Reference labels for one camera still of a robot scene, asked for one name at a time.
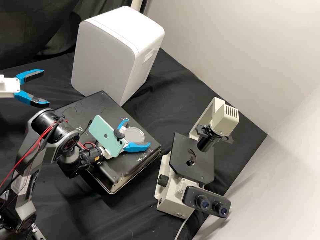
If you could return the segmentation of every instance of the red wire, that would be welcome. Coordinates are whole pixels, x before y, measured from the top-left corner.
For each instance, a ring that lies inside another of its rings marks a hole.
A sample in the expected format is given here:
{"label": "red wire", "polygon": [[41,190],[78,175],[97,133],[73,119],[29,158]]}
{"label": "red wire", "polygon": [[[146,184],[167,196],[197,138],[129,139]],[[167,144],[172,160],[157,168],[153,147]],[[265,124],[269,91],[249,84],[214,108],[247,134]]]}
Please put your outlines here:
{"label": "red wire", "polygon": [[94,143],[92,143],[92,142],[85,142],[84,146],[86,146],[86,144],[91,144],[94,148],[96,147],[96,145]]}
{"label": "red wire", "polygon": [[78,141],[78,143],[80,144],[80,146],[84,149],[87,149],[85,145],[83,145],[81,142]]}
{"label": "red wire", "polygon": [[22,162],[23,159],[26,158],[26,156],[28,156],[35,148],[36,146],[40,145],[40,142],[42,140],[42,138],[51,131],[51,129],[53,128],[53,125],[56,123],[57,121],[54,121],[49,127],[47,127],[47,129],[40,135],[40,137],[38,138],[38,140],[36,141],[36,143],[32,146],[32,148],[30,148],[29,151],[27,151],[22,158],[14,165],[14,167],[10,170],[10,172],[8,173],[8,175],[6,176],[6,178],[2,181],[2,183],[0,184],[0,188],[2,187],[2,185],[6,182],[6,180],[8,179],[8,177],[11,175],[11,173],[16,169],[16,167]]}

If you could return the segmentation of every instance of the microscope focus knob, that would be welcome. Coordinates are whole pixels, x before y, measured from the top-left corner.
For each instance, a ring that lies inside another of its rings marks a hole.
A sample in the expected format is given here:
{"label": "microscope focus knob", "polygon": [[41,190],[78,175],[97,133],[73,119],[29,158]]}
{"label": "microscope focus knob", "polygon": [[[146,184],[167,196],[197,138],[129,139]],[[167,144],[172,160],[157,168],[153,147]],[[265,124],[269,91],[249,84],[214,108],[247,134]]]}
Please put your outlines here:
{"label": "microscope focus knob", "polygon": [[163,175],[163,174],[160,174],[160,175],[159,175],[158,184],[159,184],[160,186],[162,186],[162,187],[167,186],[168,181],[169,181],[169,177],[168,177],[168,176]]}

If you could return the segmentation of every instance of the white box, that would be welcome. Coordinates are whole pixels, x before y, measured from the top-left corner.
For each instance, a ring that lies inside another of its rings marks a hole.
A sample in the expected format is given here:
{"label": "white box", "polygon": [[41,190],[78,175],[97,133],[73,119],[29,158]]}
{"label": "white box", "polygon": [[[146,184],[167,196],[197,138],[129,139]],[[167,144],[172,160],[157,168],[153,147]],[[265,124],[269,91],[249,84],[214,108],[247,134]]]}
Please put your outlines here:
{"label": "white box", "polygon": [[72,86],[85,96],[104,90],[122,106],[146,81],[163,37],[159,24],[126,6],[82,21]]}

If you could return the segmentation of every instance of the white wall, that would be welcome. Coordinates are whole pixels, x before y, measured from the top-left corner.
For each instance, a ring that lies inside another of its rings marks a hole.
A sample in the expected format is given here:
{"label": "white wall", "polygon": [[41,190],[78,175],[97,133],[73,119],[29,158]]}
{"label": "white wall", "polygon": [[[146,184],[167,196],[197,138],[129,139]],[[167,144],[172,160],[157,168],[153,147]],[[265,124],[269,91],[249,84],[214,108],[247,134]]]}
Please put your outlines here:
{"label": "white wall", "polygon": [[320,239],[320,86],[268,136],[194,240]]}
{"label": "white wall", "polygon": [[162,48],[265,132],[320,76],[318,0],[149,0]]}

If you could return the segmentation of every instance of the smartphone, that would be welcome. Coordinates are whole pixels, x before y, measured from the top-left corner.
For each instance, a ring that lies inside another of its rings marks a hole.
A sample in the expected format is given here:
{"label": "smartphone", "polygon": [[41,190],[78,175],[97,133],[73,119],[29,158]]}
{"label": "smartphone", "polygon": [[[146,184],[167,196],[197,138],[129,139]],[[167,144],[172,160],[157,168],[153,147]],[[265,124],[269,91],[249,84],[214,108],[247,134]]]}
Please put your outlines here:
{"label": "smartphone", "polygon": [[89,133],[99,141],[111,156],[117,157],[125,145],[125,140],[117,138],[113,130],[100,115],[94,117],[89,127]]}

